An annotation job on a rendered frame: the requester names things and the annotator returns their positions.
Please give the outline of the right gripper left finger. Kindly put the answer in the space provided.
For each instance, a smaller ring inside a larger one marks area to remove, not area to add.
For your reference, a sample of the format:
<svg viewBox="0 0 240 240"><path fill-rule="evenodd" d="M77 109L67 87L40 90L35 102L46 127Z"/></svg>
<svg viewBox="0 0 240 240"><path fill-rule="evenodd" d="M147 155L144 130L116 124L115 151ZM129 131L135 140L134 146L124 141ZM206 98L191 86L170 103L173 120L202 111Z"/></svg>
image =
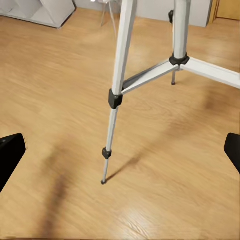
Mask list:
<svg viewBox="0 0 240 240"><path fill-rule="evenodd" d="M26 152L22 133L0 138L0 193Z"/></svg>

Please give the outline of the camera tripod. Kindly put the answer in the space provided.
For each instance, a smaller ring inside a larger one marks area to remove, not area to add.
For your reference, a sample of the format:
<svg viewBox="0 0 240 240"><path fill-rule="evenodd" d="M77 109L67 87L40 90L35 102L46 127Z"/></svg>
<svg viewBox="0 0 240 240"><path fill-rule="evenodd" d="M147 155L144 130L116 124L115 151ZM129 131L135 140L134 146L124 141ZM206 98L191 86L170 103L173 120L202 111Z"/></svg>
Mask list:
<svg viewBox="0 0 240 240"><path fill-rule="evenodd" d="M174 10L169 13L169 19L173 31L172 56L169 59L124 80L138 0L122 0L113 84L112 88L109 90L108 97L108 103L110 105L110 121L106 147L102 150L105 163L101 185L106 184L108 164L110 157L112 156L111 148L116 128L118 109L123 102L124 94L169 73L172 73L171 84L174 86L175 72L180 72L182 70L240 89L240 73L196 58L188 57L187 41L190 26L191 4L192 0L174 0Z"/></svg>

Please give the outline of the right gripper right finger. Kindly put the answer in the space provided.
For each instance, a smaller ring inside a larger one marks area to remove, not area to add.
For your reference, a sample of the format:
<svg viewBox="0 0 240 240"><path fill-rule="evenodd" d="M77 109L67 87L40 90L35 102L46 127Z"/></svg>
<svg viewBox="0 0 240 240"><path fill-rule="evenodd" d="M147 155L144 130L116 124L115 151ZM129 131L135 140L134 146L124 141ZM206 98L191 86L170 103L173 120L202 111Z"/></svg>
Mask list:
<svg viewBox="0 0 240 240"><path fill-rule="evenodd" d="M240 135L229 133L227 135L224 151L240 173Z"/></svg>

